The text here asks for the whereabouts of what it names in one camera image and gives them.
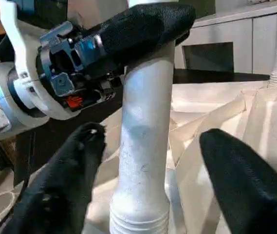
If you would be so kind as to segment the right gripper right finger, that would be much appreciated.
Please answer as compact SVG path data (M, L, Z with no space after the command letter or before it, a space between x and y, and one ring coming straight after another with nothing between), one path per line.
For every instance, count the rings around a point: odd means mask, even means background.
M220 129L199 138L201 154L233 234L277 234L277 172L249 145Z

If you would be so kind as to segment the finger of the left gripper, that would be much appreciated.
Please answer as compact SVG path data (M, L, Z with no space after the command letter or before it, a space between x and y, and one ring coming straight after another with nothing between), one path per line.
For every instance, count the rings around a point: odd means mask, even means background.
M196 10L190 3L139 4L100 24L98 34L105 56L126 66L171 42L183 42L195 18Z

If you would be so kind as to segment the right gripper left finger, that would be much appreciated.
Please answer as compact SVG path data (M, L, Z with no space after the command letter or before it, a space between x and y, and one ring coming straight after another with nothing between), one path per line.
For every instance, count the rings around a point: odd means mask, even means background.
M105 147L104 126L78 127L25 190L2 233L82 233Z

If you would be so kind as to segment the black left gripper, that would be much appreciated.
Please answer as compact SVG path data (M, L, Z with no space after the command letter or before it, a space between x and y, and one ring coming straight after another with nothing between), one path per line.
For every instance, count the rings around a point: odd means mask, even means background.
M65 21L39 41L39 80L64 109L77 112L115 96L125 68L107 56L98 34Z

